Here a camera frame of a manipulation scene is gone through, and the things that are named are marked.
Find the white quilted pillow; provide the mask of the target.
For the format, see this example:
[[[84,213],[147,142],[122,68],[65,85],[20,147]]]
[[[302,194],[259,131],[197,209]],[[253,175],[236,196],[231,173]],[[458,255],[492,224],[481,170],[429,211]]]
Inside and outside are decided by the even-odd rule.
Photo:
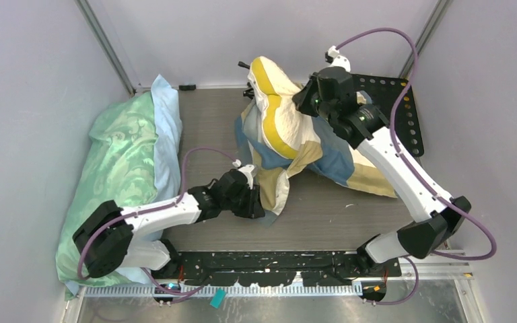
[[[312,117],[298,112],[292,101],[300,87],[264,56],[251,62],[248,80],[254,89],[261,136],[267,146],[286,159],[303,159],[306,163],[320,159],[320,137]]]

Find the blue beige checkered pillow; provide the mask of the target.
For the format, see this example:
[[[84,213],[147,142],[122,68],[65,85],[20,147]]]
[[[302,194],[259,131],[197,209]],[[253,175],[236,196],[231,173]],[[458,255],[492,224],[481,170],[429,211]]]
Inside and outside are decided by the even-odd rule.
[[[251,100],[234,122],[239,155],[243,162],[258,166],[256,174],[265,216],[259,221],[273,224],[283,213],[293,189],[291,177],[311,170],[342,187],[395,198],[396,192],[377,167],[348,143],[338,138],[321,118],[312,118],[313,127],[320,137],[322,157],[306,163],[303,159],[286,159],[263,141],[260,130],[260,112],[256,100]]]

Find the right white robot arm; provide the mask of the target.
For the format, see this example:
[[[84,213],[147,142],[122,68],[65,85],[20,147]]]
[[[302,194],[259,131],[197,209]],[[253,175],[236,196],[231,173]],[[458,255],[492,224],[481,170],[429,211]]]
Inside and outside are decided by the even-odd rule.
[[[455,210],[468,212],[467,198],[453,198],[434,181],[390,130],[389,119],[374,104],[359,104],[361,86],[342,67],[326,67],[311,74],[305,88],[292,100],[299,112],[327,121],[334,134],[371,161],[392,185],[413,220],[388,234],[380,234],[357,249],[357,267],[374,276],[384,263],[400,256],[423,259],[454,234],[463,222]]]

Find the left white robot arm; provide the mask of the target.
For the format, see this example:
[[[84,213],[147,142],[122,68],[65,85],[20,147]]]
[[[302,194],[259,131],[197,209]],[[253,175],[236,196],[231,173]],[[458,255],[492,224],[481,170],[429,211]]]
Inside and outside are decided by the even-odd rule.
[[[224,211],[247,219],[264,217],[255,175],[256,166],[246,164],[166,201],[137,207],[120,207],[114,200],[103,202],[73,234],[80,253],[79,278],[100,278],[120,268],[135,267],[148,268],[165,279],[174,277],[179,260],[151,234],[208,221]]]

